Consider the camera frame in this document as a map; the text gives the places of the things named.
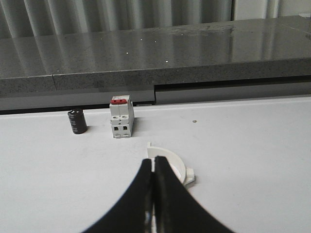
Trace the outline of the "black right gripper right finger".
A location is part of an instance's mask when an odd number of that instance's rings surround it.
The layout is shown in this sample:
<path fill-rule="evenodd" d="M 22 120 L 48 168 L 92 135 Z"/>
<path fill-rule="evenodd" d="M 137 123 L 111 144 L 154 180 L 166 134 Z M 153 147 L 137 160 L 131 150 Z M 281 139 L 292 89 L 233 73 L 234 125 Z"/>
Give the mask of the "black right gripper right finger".
<path fill-rule="evenodd" d="M 166 157 L 155 158 L 155 219 L 158 233 L 231 233 L 207 212 L 176 177 Z"/>

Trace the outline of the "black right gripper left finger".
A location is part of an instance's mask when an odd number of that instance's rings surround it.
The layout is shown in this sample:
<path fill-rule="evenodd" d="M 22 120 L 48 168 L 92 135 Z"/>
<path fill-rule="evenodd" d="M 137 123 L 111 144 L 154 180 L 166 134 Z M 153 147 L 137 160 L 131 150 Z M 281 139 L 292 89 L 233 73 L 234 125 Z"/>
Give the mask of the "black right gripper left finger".
<path fill-rule="evenodd" d="M 152 161 L 141 166 L 120 199 L 86 233 L 150 233 L 153 214 Z"/>

